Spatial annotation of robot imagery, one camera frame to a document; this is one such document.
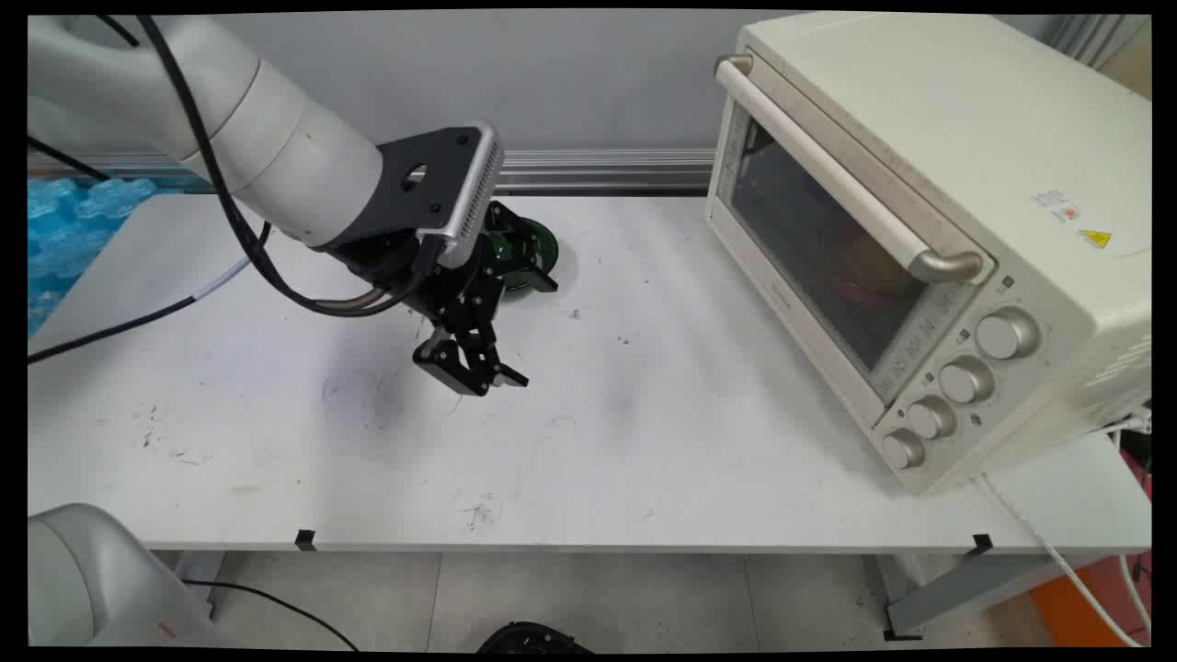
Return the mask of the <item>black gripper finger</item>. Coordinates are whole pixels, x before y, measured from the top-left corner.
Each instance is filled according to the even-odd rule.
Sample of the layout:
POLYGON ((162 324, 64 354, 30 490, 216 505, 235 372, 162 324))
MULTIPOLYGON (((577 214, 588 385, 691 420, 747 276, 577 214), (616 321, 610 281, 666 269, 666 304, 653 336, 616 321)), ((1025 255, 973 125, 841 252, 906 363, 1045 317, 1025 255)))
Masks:
POLYGON ((432 325, 428 339, 417 345, 413 364, 459 395, 488 395, 497 386, 526 388, 528 377, 501 360, 491 319, 463 319, 451 331, 441 319, 424 317, 432 325))
POLYGON ((547 226, 518 216, 501 201, 491 201, 485 237, 493 254, 485 272, 503 280, 506 290, 554 292, 558 289, 551 273, 559 258, 559 244, 547 226))

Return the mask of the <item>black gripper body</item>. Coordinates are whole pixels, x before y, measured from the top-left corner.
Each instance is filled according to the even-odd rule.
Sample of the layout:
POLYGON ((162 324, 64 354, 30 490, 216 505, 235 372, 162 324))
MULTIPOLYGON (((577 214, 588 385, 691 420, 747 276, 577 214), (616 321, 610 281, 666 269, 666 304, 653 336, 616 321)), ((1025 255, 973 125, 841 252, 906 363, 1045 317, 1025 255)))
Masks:
MULTIPOLYGON (((374 287, 399 296, 412 280, 413 264, 421 252, 415 232, 395 232, 345 244, 345 265, 350 272, 374 287)), ((460 297, 472 299, 468 289, 486 277, 486 269, 496 256, 488 234, 476 238, 474 251, 463 267, 445 269, 435 263, 423 276, 415 290, 398 303, 400 306, 437 320, 443 311, 453 309, 460 297)))

